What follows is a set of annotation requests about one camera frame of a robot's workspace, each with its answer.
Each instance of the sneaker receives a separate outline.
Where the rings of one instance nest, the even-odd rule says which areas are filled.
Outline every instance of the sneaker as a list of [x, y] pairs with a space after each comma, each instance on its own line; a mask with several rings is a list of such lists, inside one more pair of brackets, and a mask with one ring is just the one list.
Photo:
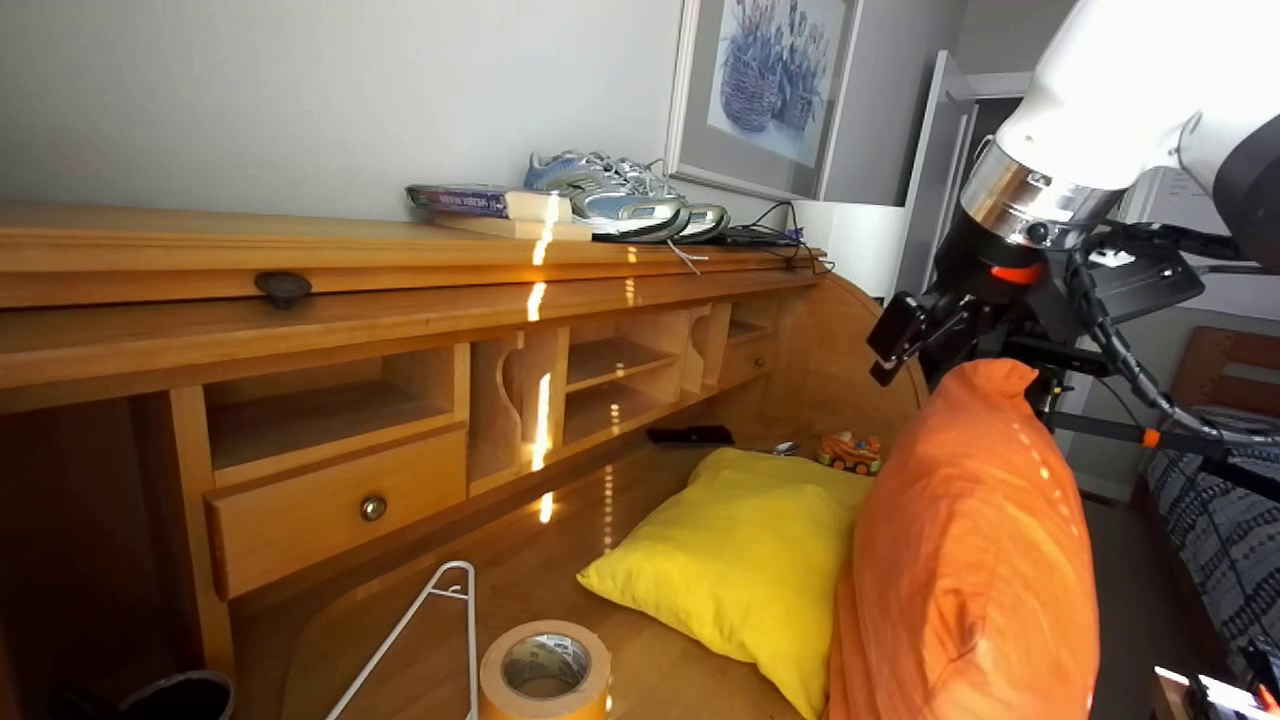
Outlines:
[[722, 230], [722, 209], [690, 209], [659, 174], [604, 151], [555, 151], [532, 155], [522, 189], [564, 194], [571, 213], [590, 224], [595, 241], [684, 241]]

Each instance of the framed picture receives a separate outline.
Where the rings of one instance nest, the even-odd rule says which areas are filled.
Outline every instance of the framed picture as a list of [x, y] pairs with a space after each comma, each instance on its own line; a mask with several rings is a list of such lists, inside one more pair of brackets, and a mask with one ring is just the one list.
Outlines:
[[821, 198], [856, 0], [684, 0], [667, 177]]

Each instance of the tape roll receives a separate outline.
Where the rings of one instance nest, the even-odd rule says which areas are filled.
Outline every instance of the tape roll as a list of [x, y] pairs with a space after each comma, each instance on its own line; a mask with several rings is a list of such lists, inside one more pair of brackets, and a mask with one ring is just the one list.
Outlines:
[[508, 627], [482, 647], [482, 720], [604, 720], [612, 660], [595, 633], [564, 622]]

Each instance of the black knob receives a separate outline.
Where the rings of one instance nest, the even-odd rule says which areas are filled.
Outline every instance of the black knob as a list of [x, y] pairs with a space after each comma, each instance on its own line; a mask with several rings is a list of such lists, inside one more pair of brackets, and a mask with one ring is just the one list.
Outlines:
[[312, 302], [312, 280], [303, 271], [256, 271], [256, 292], [270, 307], [300, 307]]
[[1027, 241], [1030, 241], [1030, 245], [1044, 245], [1046, 235], [1052, 235], [1046, 224], [1027, 224]]

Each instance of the wall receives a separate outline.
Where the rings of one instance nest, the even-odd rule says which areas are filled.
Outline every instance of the wall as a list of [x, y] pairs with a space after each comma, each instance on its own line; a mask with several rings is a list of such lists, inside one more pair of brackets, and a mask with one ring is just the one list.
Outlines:
[[827, 201], [905, 203], [933, 62], [967, 0], [864, 0]]
[[956, 62], [962, 72], [1030, 72], [1074, 0], [967, 0]]
[[[840, 198], [898, 184], [959, 6], [864, 0]], [[402, 218], [402, 184], [516, 184], [528, 151], [651, 159], [674, 30], [678, 0], [2, 0], [0, 201]]]

